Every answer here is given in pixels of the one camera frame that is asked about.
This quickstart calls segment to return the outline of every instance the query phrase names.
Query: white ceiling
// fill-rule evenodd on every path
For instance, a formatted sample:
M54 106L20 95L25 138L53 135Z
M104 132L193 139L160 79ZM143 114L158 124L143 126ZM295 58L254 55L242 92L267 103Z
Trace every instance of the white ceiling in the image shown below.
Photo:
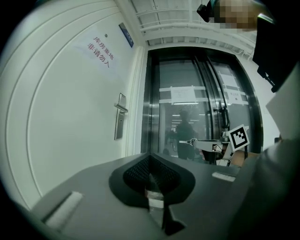
M209 0L130 0L149 46L169 43L215 45L252 56L256 31L241 32L206 23L197 14Z

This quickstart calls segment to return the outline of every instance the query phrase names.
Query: door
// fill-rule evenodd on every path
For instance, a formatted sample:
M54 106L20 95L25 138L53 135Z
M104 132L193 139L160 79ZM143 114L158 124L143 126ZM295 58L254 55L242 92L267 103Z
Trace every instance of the door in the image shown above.
M240 83L249 80L232 55L189 47L154 50L150 55L152 151L203 163L201 151L179 141L219 139L223 131L241 124L253 138L260 122L251 117L253 99L249 101ZM260 140L252 141L249 150L259 152L261 145Z

